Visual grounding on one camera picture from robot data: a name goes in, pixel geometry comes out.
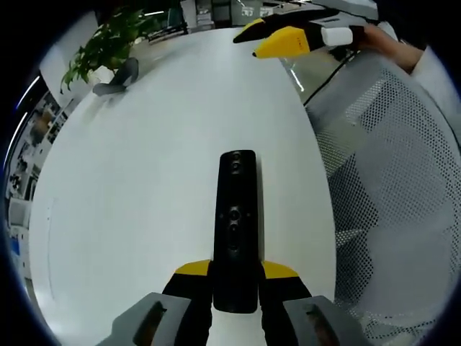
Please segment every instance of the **potted plant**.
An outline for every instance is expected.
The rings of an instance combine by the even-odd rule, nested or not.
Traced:
[[[142,10],[129,12],[118,9],[105,24],[101,25],[85,47],[80,47],[61,84],[69,84],[81,78],[89,82],[89,75],[105,66],[115,72],[129,57],[136,40],[147,38],[148,34],[159,31],[160,24],[153,17],[146,17]]]

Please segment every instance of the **human hand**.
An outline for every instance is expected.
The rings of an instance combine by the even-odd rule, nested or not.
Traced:
[[[408,73],[412,72],[423,55],[422,50],[394,40],[375,25],[366,25],[364,33],[364,40],[358,44],[359,49],[377,50]]]

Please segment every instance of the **black cable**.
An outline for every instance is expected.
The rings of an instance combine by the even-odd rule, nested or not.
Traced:
[[[317,93],[318,93],[320,90],[322,90],[322,89],[325,87],[325,85],[327,85],[327,84],[333,79],[333,77],[335,77],[335,75],[338,73],[338,71],[341,70],[341,68],[342,68],[344,65],[346,65],[346,63],[348,63],[356,54],[357,54],[356,51],[350,53],[350,54],[349,54],[349,55],[338,65],[338,67],[336,67],[336,68],[334,69],[334,71],[333,71],[333,72],[330,74],[330,76],[322,83],[322,85],[320,85],[320,86],[314,91],[314,93],[312,93],[312,94],[309,96],[309,98],[307,99],[307,101],[304,102],[304,107],[309,103],[309,101],[312,100],[312,98],[313,98],[314,96],[317,95]]]

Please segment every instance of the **white tabletop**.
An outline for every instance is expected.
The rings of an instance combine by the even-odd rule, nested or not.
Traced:
[[[210,258],[219,158],[236,149],[261,164],[265,259],[333,299],[334,221],[313,130],[281,63],[255,59],[257,42],[234,45],[235,34],[164,43],[152,71],[111,100],[88,95],[56,138],[35,191],[30,260],[64,345],[99,342],[176,268]],[[240,317],[214,311],[208,344],[264,344],[245,325],[260,325],[260,311]]]

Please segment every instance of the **white table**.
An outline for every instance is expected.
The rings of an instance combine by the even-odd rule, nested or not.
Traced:
[[[219,157],[236,149],[261,162],[266,260],[333,299],[334,221],[313,130],[281,63],[255,59],[257,43],[234,45],[235,34],[168,41],[126,93],[88,95],[63,126],[30,220],[37,300],[63,344],[99,342],[176,268],[210,258]],[[260,318],[214,311],[208,344],[263,345]]]

